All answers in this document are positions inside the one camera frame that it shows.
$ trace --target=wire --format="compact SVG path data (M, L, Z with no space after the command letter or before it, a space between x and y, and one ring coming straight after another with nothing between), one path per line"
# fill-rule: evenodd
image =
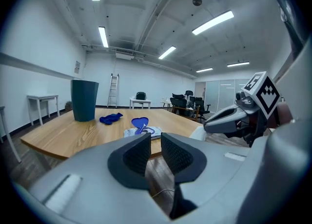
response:
M174 190L171 190L171 189L163 189L162 191L160 191L157 194L155 194L154 196L152 196L152 198L154 198L156 195L159 195L161 192L166 191L166 190L174 192Z

